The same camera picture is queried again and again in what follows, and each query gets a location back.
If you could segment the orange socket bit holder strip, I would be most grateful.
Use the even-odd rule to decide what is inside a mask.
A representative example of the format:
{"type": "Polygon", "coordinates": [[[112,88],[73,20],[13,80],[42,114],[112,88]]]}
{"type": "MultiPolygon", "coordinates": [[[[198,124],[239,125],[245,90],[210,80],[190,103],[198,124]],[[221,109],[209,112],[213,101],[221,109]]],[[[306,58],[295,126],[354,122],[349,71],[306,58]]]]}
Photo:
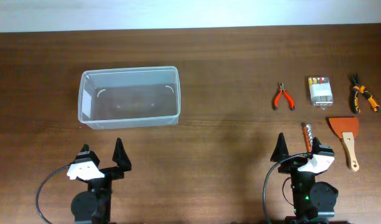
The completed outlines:
{"type": "Polygon", "coordinates": [[[308,152],[311,152],[312,146],[313,146],[312,127],[310,124],[302,123],[302,130],[303,130],[304,140],[306,143],[306,149],[308,152]]]}

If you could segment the clear plastic storage container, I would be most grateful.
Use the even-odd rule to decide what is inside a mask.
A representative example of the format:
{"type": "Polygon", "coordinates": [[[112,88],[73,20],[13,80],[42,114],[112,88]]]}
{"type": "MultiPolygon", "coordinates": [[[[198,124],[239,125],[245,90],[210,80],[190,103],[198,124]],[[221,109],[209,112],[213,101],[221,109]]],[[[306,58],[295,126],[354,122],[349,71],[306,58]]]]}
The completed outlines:
{"type": "Polygon", "coordinates": [[[92,129],[175,125],[180,114],[181,86],[174,66],[82,73],[78,120],[92,129]]]}

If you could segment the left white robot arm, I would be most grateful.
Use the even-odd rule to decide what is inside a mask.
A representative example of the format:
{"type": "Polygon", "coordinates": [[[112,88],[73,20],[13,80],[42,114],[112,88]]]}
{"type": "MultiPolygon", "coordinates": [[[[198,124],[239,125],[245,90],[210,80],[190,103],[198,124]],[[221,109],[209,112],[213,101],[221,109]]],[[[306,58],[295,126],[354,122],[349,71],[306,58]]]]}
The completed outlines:
{"type": "Polygon", "coordinates": [[[100,169],[98,156],[85,144],[69,165],[67,176],[87,184],[71,203],[75,223],[109,223],[111,217],[112,182],[124,179],[132,168],[120,138],[116,140],[112,161],[114,167],[100,169]]]}

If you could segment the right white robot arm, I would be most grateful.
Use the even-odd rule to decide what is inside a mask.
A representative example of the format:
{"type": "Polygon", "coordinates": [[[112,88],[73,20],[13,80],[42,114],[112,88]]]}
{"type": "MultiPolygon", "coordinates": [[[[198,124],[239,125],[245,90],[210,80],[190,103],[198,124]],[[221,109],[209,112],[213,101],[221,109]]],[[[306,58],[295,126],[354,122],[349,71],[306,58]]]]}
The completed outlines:
{"type": "Polygon", "coordinates": [[[278,169],[291,180],[294,216],[287,216],[285,223],[329,223],[339,192],[327,182],[316,181],[316,176],[328,170],[334,156],[332,148],[321,144],[318,138],[313,139],[310,152],[291,156],[284,134],[279,133],[270,159],[274,165],[268,172],[278,169]]]}

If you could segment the clear box of bits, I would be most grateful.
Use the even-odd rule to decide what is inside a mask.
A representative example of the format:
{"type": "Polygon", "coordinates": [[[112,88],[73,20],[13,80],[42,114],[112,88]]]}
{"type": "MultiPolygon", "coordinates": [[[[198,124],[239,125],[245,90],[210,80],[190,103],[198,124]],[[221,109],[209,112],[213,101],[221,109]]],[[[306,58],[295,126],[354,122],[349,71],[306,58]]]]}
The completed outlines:
{"type": "Polygon", "coordinates": [[[334,98],[328,77],[309,77],[309,92],[311,104],[322,110],[334,104],[334,98]]]}

